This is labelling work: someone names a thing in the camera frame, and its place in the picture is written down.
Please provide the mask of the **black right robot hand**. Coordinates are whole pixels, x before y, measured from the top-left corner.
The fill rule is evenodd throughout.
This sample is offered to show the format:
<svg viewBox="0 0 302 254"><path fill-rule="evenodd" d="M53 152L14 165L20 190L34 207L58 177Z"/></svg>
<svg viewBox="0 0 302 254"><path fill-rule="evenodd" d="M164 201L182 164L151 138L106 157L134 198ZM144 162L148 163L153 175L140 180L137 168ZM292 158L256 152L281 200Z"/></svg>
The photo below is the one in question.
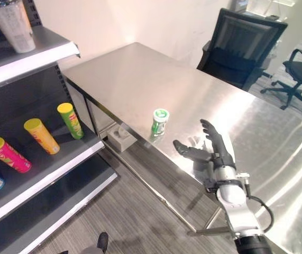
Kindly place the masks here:
<svg viewBox="0 0 302 254"><path fill-rule="evenodd" d="M173 140L176 151L184 158L190 159L193 162L206 164L211 161L214 165L214 170L226 166L236 170L235 162L231 154L227 151L222 135L218 133L209 121L200 119L200 123L202 124L203 132L206 134L206 139L212 143L213 152L188 147L179 140Z"/></svg>

